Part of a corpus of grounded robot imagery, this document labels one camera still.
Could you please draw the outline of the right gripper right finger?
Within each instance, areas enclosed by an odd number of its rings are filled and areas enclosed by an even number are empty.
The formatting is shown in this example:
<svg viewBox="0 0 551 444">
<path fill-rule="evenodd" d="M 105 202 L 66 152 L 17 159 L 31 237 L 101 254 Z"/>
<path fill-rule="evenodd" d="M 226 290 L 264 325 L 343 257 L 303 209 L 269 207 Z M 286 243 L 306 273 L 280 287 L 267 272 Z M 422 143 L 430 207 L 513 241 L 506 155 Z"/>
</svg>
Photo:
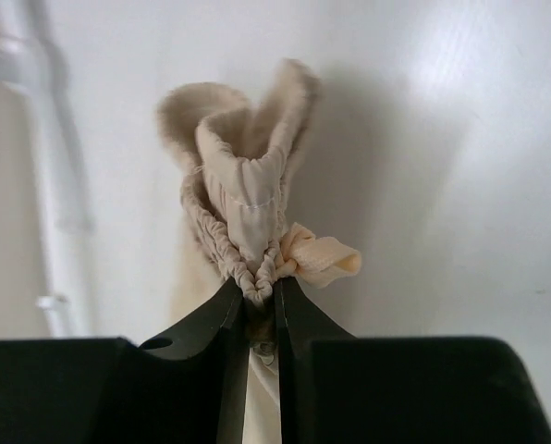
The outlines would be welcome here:
<svg viewBox="0 0 551 444">
<path fill-rule="evenodd" d="M 274 289 L 286 443 L 551 443 L 517 353 L 488 337 L 356 338 Z"/>
</svg>

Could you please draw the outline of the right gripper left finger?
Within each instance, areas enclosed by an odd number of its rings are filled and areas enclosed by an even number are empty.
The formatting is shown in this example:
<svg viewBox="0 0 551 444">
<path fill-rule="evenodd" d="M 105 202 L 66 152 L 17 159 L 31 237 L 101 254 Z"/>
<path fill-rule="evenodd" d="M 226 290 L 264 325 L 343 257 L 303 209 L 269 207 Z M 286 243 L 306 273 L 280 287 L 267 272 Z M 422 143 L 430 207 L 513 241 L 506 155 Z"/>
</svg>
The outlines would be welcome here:
<svg viewBox="0 0 551 444">
<path fill-rule="evenodd" d="M 0 340 L 0 443 L 239 443 L 248 342 L 241 290 L 135 345 Z"/>
</svg>

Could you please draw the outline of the beige trousers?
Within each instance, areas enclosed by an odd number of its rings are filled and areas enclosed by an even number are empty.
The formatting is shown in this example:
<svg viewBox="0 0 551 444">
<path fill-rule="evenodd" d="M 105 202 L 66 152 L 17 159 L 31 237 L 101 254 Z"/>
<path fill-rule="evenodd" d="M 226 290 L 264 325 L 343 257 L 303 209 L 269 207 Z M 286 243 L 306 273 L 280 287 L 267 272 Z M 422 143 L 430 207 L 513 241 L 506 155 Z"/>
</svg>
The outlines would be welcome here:
<svg viewBox="0 0 551 444">
<path fill-rule="evenodd" d="M 323 288 L 361 270 L 357 250 L 286 218 L 319 93 L 313 72 L 286 59 L 258 105 L 228 85 L 196 82 L 170 91 L 156 109 L 163 145 L 183 175 L 176 310 L 192 312 L 230 279 L 249 310 L 247 443 L 281 439 L 275 283 L 294 277 Z"/>
</svg>

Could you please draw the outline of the white clothes rack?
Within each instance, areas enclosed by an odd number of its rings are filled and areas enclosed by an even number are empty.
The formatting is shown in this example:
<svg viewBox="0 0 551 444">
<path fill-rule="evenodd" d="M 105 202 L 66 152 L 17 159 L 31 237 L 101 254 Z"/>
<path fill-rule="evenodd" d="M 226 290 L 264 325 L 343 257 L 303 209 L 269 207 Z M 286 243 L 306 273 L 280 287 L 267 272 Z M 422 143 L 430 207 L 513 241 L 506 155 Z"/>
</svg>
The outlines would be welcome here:
<svg viewBox="0 0 551 444">
<path fill-rule="evenodd" d="M 92 216 L 63 57 L 40 1 L 0 1 L 0 82 L 23 96 L 40 220 L 46 293 L 37 300 L 55 338 L 95 333 Z"/>
</svg>

